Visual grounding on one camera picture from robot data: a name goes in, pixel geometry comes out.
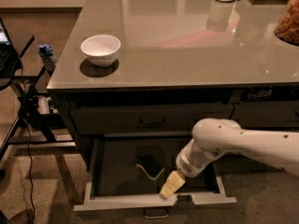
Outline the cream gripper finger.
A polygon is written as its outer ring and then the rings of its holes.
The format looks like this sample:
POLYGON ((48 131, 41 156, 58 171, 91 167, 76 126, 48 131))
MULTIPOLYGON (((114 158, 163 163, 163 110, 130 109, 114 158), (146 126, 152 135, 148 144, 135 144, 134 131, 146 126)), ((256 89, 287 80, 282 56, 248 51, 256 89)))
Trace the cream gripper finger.
POLYGON ((180 171, 172 171, 166 179, 159 193, 163 200, 170 198, 177 190, 185 184, 185 176, 180 171))

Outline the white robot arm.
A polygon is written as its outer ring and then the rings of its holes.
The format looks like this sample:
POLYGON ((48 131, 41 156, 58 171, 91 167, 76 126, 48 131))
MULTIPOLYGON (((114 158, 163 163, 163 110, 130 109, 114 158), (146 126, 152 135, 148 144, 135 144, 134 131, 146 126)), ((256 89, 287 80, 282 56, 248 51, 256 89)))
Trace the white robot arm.
POLYGON ((191 141, 176 158, 177 169, 166 179, 160 196, 169 199, 185 183, 227 153, 299 175, 299 133, 246 130, 230 119, 201 119, 192 128, 191 141))

